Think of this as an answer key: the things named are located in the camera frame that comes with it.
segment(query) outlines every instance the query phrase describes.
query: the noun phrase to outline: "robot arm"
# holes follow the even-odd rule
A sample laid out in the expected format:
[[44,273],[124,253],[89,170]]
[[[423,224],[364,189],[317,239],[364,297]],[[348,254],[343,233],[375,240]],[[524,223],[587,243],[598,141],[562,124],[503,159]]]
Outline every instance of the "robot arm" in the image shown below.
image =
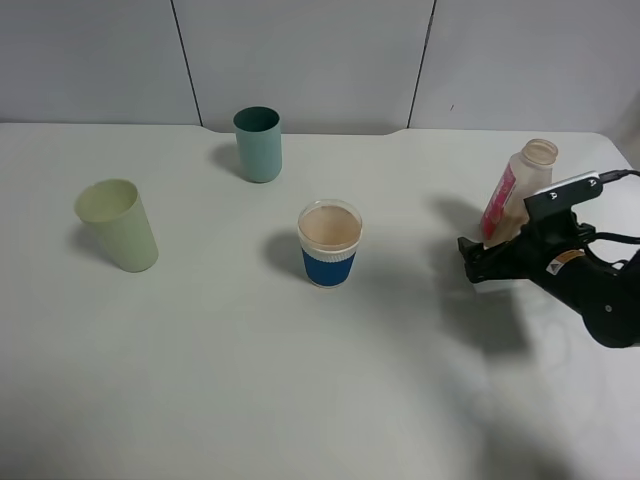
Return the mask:
[[640,344],[640,251],[610,264],[589,248],[596,240],[640,245],[640,238],[597,233],[579,224],[571,207],[600,196],[603,185],[633,170],[590,172],[524,200],[529,222],[513,240],[490,249],[460,237],[458,249],[472,283],[529,279],[582,315],[591,336],[606,347]]

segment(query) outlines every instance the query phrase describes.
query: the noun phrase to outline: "table surface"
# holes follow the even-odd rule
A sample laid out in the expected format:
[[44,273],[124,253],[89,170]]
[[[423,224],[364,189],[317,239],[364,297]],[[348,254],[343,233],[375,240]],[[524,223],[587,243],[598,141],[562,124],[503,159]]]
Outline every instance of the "table surface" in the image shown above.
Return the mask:
[[[637,478],[640,352],[601,347],[533,284],[476,293],[456,252],[538,136],[555,179],[628,168],[597,134],[284,135],[257,185],[231,134],[0,125],[0,476]],[[111,177],[141,191],[146,272],[74,216]],[[296,237],[318,198],[364,221],[335,290],[306,281]],[[639,199],[624,180],[577,212],[638,235]]]

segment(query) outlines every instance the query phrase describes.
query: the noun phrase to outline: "bottle label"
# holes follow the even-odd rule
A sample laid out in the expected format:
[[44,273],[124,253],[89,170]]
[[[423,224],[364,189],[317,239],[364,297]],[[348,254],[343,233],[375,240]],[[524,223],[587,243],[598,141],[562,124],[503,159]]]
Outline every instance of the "bottle label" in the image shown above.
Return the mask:
[[495,232],[496,227],[500,223],[500,220],[502,220],[504,207],[515,190],[515,186],[516,176],[511,170],[511,165],[507,164],[507,168],[504,170],[504,173],[500,178],[500,182],[498,182],[498,186],[491,196],[491,200],[489,200],[489,205],[487,205],[487,209],[482,215],[480,225],[486,240],[491,238],[493,232]]

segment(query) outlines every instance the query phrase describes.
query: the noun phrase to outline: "pale green cup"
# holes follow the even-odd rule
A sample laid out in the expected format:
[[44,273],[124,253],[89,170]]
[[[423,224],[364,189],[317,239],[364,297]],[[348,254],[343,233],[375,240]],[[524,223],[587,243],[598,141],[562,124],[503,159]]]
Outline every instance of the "pale green cup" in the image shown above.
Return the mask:
[[75,212],[122,270],[141,272],[156,263],[158,247],[138,189],[130,181],[104,180],[86,188]]

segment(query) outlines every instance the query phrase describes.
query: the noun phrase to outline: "plastic bottle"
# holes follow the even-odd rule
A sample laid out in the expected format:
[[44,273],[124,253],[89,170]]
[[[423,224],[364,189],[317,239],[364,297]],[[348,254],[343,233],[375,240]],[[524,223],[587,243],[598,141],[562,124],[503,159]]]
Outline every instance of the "plastic bottle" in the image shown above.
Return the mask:
[[523,200],[551,185],[558,147],[542,140],[530,140],[514,154],[487,205],[480,227],[486,247],[511,240],[529,221]]

